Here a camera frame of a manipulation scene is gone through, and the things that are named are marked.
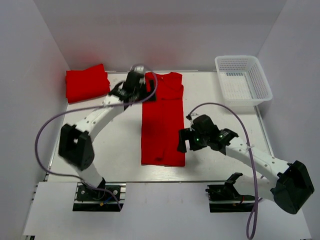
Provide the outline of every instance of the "red garment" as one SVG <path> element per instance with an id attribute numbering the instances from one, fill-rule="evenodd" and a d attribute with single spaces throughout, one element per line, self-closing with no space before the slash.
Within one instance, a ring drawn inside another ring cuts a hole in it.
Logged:
<path id="1" fill-rule="evenodd" d="M 157 74 L 156 102 L 142 104 L 141 164 L 184 167 L 185 154 L 177 151 L 184 126 L 182 75 Z M 154 79 L 145 75 L 147 84 Z"/>
<path id="2" fill-rule="evenodd" d="M 100 97 L 110 92 L 108 73 L 103 64 L 83 71 L 66 71 L 65 81 L 68 103 Z"/>

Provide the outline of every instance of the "wall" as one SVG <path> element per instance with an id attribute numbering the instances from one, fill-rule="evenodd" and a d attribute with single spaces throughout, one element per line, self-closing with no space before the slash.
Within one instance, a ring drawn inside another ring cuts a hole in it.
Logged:
<path id="1" fill-rule="evenodd" d="M 306 164 L 315 192 L 303 207 L 320 239 L 320 1 L 288 0 L 258 58 L 273 100 L 260 107 L 273 151 Z"/>
<path id="2" fill-rule="evenodd" d="M 214 68 L 256 56 L 286 0 L 34 0 L 71 69 Z"/>
<path id="3" fill-rule="evenodd" d="M 38 129 L 66 107 L 68 65 L 32 0 L 3 0 L 0 7 L 0 239 L 21 237 L 36 184 L 44 179 L 34 140 Z M 57 124 L 40 149 L 48 164 Z"/>

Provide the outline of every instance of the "purple hose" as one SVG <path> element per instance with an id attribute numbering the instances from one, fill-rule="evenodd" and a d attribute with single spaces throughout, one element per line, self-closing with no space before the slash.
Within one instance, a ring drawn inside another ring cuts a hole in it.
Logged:
<path id="1" fill-rule="evenodd" d="M 136 65 L 133 65 L 132 68 L 135 68 L 135 67 L 138 67 L 138 66 L 143 66 L 144 68 L 146 68 L 147 70 L 151 71 L 149 67 L 143 65 L 143 64 L 136 64 Z M 54 115 L 53 117 L 51 117 L 48 121 L 46 121 L 42 127 L 39 129 L 36 137 L 35 137 L 35 141 L 34 141 L 34 153 L 35 153 L 35 158 L 36 158 L 36 161 L 37 163 L 39 164 L 40 168 L 42 170 L 44 170 L 46 173 L 49 173 L 49 174 L 52 174 L 52 175 L 56 175 L 56 176 L 62 176 L 62 177 L 73 177 L 73 178 L 77 178 L 79 180 L 81 180 L 82 182 L 85 182 L 83 178 L 77 176 L 77 175 L 73 175 L 73 174 L 63 174 L 63 173 L 57 173 L 57 172 L 53 172 L 51 170 L 48 170 L 41 162 L 40 160 L 40 157 L 39 157 L 39 151 L 38 151 L 38 145 L 39 145 L 39 139 L 40 139 L 40 135 L 41 133 L 43 132 L 43 130 L 45 129 L 45 127 L 51 123 L 53 120 L 57 119 L 58 117 L 61 117 L 63 115 L 66 115 L 66 114 L 70 114 L 70 113 L 74 113 L 74 112 L 80 112 L 80 111 L 85 111 L 85 110 L 93 110 L 93 109 L 103 109 L 103 108 L 106 108 L 106 107 L 118 107 L 118 106 L 131 106 L 131 105 L 135 105 L 135 104 L 141 104 L 145 101 L 147 101 L 148 99 L 150 99 L 157 91 L 157 88 L 158 88 L 158 79 L 157 79 L 157 75 L 151 71 L 151 73 L 153 74 L 153 77 L 154 77 L 154 80 L 155 80 L 155 86 L 154 86 L 154 90 L 153 92 L 147 96 L 145 99 L 142 99 L 140 101 L 136 101 L 136 102 L 127 102 L 127 103 L 116 103 L 116 104 L 108 104 L 108 105 L 97 105 L 97 106 L 90 106 L 90 107 L 83 107 L 83 108 L 77 108 L 77 109 L 73 109 L 73 110 L 69 110 L 69 111 L 64 111 L 64 112 L 61 112 L 61 113 L 58 113 L 57 115 Z M 105 188 L 97 188 L 97 187 L 94 187 L 94 186 L 91 186 L 89 185 L 88 183 L 85 183 L 90 189 L 92 190 L 96 190 L 96 191 L 103 191 L 103 192 L 107 192 L 109 193 L 113 198 L 114 200 L 116 201 L 116 203 L 118 204 L 118 207 L 121 211 L 121 205 L 117 199 L 117 197 L 114 195 L 113 192 L 111 192 L 110 190 L 108 189 L 105 189 Z"/>
<path id="2" fill-rule="evenodd" d="M 242 128 L 243 128 L 243 131 L 244 131 L 244 135 L 245 135 L 245 139 L 246 139 L 246 144 L 248 146 L 250 146 L 250 140 L 249 140 L 249 135 L 248 135 L 248 132 L 246 130 L 246 127 L 244 125 L 244 123 L 241 121 L 240 117 L 229 107 L 223 105 L 223 104 L 220 104 L 220 103 L 216 103 L 216 102 L 205 102 L 205 103 L 202 103 L 198 106 L 196 106 L 194 109 L 192 109 L 190 111 L 190 113 L 188 114 L 189 116 L 199 107 L 203 106 L 203 105 L 217 105 L 217 106 L 220 106 L 220 107 L 223 107 L 227 110 L 229 110 L 229 112 L 231 112 L 235 117 L 236 119 L 238 119 L 239 123 L 241 124 Z M 256 228 L 257 228 L 257 220 L 258 220 L 258 203 L 259 203 L 259 197 L 258 197 L 258 182 L 257 182 L 257 173 L 256 173 L 256 166 L 255 166 L 255 161 L 254 161 L 254 156 L 252 154 L 252 149 L 249 147 L 248 149 L 249 151 L 249 155 L 250 155 L 250 161 L 251 161 L 251 167 L 252 167 L 252 172 L 253 172 L 253 183 L 254 183 L 254 205 L 253 205 L 253 208 L 252 208 L 252 211 L 249 215 L 249 218 L 248 218 L 248 221 L 246 223 L 246 237 L 249 239 L 249 240 L 252 240 L 255 236 L 255 233 L 256 233 Z M 250 222 L 251 222 L 251 218 L 252 218 L 252 215 L 254 214 L 254 218 L 253 218 L 253 227 L 252 227 L 252 232 L 251 234 L 249 235 L 249 228 L 250 228 Z"/>

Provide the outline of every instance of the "purple cable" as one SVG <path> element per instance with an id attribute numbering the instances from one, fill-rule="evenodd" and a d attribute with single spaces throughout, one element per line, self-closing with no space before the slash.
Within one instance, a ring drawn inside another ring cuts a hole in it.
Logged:
<path id="1" fill-rule="evenodd" d="M 220 103 L 216 103 L 216 102 L 205 102 L 202 103 L 198 106 L 196 106 L 194 109 L 192 109 L 190 111 L 190 113 L 188 114 L 188 116 L 190 116 L 197 108 L 204 106 L 204 105 L 217 105 L 220 107 L 223 107 L 225 109 L 227 109 L 230 113 L 232 113 L 236 119 L 238 119 L 239 123 L 241 124 L 243 131 L 244 131 L 244 135 L 245 135 L 245 139 L 246 139 L 246 144 L 249 146 L 249 155 L 250 155 L 250 161 L 251 161 L 251 167 L 252 167 L 252 172 L 253 172 L 253 183 L 254 183 L 254 204 L 253 204 L 253 208 L 252 211 L 249 215 L 248 221 L 246 223 L 246 237 L 249 240 L 252 240 L 255 236 L 256 233 L 256 228 L 257 228 L 257 220 L 258 220 L 258 203 L 259 203 L 259 197 L 258 197 L 258 182 L 257 182 L 257 173 L 256 173 L 256 166 L 255 166 L 255 161 L 254 161 L 254 156 L 252 154 L 252 149 L 250 148 L 250 140 L 249 140 L 249 135 L 248 132 L 246 130 L 246 127 L 244 125 L 244 123 L 241 121 L 240 117 L 229 107 L 220 104 Z M 252 215 L 254 214 L 254 218 L 253 218 L 253 227 L 252 227 L 252 232 L 251 235 L 249 235 L 249 228 L 250 228 L 250 222 L 251 222 L 251 218 Z"/>
<path id="2" fill-rule="evenodd" d="M 138 67 L 138 66 L 142 66 L 144 68 L 146 68 L 147 70 L 149 70 L 152 74 L 153 74 L 153 77 L 154 77 L 154 80 L 155 80 L 155 86 L 154 86 L 154 90 L 153 92 L 147 96 L 145 99 L 142 99 L 140 101 L 136 101 L 136 102 L 127 102 L 127 103 L 116 103 L 116 104 L 108 104 L 108 105 L 97 105 L 97 106 L 90 106 L 90 107 L 82 107 L 82 108 L 77 108 L 77 109 L 73 109 L 73 110 L 69 110 L 69 111 L 64 111 L 64 112 L 61 112 L 61 113 L 58 113 L 57 115 L 54 115 L 53 117 L 51 117 L 49 120 L 47 120 L 43 125 L 42 127 L 39 129 L 36 137 L 35 137 L 35 141 L 34 141 L 34 153 L 35 153 L 35 158 L 36 158 L 36 161 L 37 163 L 39 164 L 40 168 L 42 170 L 44 170 L 46 173 L 48 174 L 52 174 L 52 175 L 56 175 L 56 176 L 62 176 L 62 177 L 73 177 L 73 178 L 77 178 L 79 180 L 81 180 L 83 183 L 85 182 L 85 180 L 77 175 L 73 175 L 73 174 L 64 174 L 64 173 L 57 173 L 57 172 L 54 172 L 54 171 L 51 171 L 49 169 L 47 169 L 41 162 L 40 160 L 40 157 L 39 157 L 39 151 L 38 151 L 38 145 L 39 145 L 39 139 L 40 139 L 40 135 L 41 133 L 43 132 L 43 130 L 45 129 L 45 127 L 51 123 L 53 120 L 57 119 L 58 117 L 61 117 L 63 115 L 66 115 L 66 114 L 70 114 L 70 113 L 74 113 L 74 112 L 80 112 L 80 111 L 85 111 L 85 110 L 93 110 L 93 109 L 103 109 L 103 108 L 106 108 L 106 107 L 119 107 L 119 106 L 123 106 L 123 107 L 126 107 L 126 106 L 131 106 L 131 105 L 135 105 L 135 104 L 141 104 L 145 101 L 147 101 L 148 99 L 150 99 L 157 91 L 157 88 L 158 88 L 158 79 L 157 79 L 157 75 L 152 71 L 150 70 L 149 67 L 145 66 L 144 64 L 135 64 L 132 66 L 132 68 L 135 68 L 135 67 Z M 103 191 L 103 192 L 106 192 L 106 193 L 109 193 L 113 198 L 114 200 L 116 201 L 116 203 L 118 204 L 118 207 L 121 211 L 121 205 L 119 203 L 119 200 L 117 199 L 117 197 L 114 195 L 113 192 L 111 192 L 110 190 L 108 189 L 105 189 L 105 188 L 97 188 L 97 187 L 94 187 L 94 186 L 91 186 L 89 185 L 88 183 L 85 183 L 90 189 L 92 190 L 96 190 L 96 191 Z"/>

